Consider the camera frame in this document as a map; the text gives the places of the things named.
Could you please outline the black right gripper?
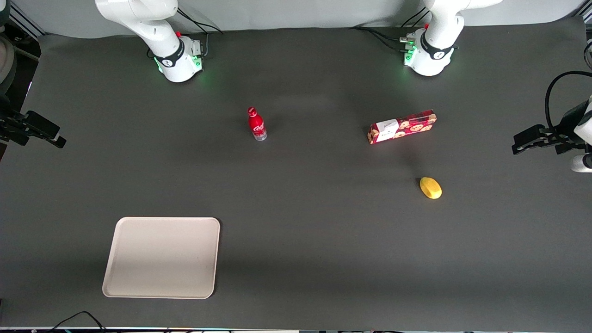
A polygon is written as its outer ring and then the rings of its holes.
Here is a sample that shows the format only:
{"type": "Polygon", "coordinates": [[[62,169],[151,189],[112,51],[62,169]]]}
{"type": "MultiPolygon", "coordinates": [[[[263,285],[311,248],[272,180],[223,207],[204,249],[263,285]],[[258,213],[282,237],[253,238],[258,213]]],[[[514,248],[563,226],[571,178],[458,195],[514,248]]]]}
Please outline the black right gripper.
{"type": "Polygon", "coordinates": [[[25,146],[29,135],[23,120],[28,118],[28,127],[45,138],[51,145],[63,149],[66,139],[60,136],[61,128],[35,111],[22,114],[15,111],[6,95],[0,95],[0,139],[2,143],[10,141],[25,146]]]}

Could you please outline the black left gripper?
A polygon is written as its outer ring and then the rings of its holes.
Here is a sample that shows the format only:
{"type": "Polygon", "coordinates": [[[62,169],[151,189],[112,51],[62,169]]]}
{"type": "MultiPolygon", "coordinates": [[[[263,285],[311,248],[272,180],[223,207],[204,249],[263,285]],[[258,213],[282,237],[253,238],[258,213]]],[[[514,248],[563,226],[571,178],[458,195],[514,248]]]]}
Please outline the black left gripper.
{"type": "Polygon", "coordinates": [[[555,126],[556,133],[563,140],[557,141],[544,125],[531,126],[514,135],[512,154],[517,155],[530,149],[555,147],[557,154],[570,150],[590,152],[590,102],[583,102],[565,112],[560,123],[555,126]]]}

